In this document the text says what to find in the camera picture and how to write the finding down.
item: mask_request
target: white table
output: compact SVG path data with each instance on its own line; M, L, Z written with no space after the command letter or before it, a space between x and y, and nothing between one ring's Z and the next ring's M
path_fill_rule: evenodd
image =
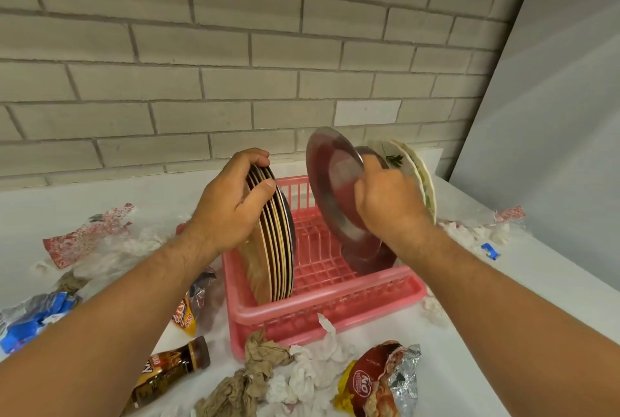
M275 164L273 169L278 177L299 175L305 173L305 164ZM138 207L140 220L173 228L179 216L191 213L203 187L216 174L217 171L186 172L0 193L0 307L41 292L55 281L55 276L37 277L29 271L35 261L47 255L41 239L70 232L92 214L127 202ZM436 178L435 186L440 217L485 220L492 215L489 209L447 182ZM498 270L620 343L620 292L531 236L511 240L500 252L500 260L493 264ZM239 367L229 348L221 284L211 290L211 295L215 304L213 323L205 335L211 367L180 383L136 416L157 416L163 409L178 404L190 408ZM359 353L387 339L421 344L416 417L508 415L456 330L429 323L420 305L339 336L353 343ZM169 327L156 350L185 342L187 337L181 331Z

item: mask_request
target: stack of plates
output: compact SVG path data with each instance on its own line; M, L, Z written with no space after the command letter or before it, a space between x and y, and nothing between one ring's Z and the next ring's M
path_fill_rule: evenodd
M262 180L274 179L269 167L252 165L245 179L246 194ZM249 238L239 247L247 279L260 305L288 298L293 291L295 227L279 187L267 202Z
M433 223L437 223L435 187L426 164L415 154L415 151L397 140L368 141L368 147L379 154L390 168L399 169L404 175L413 177L418 181L424 204L433 219Z

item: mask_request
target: crumpled brown paper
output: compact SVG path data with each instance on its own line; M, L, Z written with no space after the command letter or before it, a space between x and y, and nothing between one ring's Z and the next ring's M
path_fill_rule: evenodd
M259 400L265 398L274 367L288 365L293 358L274 341L265 341L258 331L245 342L245 367L224 378L194 409L197 417L255 417Z

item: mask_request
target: pink plastic drying rack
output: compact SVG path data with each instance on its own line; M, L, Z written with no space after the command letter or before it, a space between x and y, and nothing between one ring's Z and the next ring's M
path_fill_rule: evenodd
M278 179L293 214L297 246L293 293L287 299L258 306L250 291L237 249L222 255L232 354L245 357L248 336L265 336L284 345L320 339L325 331L317 313L338 332L418 302L426 286L406 266L359 276L340 255L340 243L314 205L307 176Z

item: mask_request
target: silver foil wrapper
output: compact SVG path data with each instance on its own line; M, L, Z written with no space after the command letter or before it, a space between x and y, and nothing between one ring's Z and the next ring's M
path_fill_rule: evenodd
M422 356L418 344L411 345L402 356L402 360L388 377L387 385L392 391L394 404L400 417L413 417L415 404L418 402L418 381L416 368Z

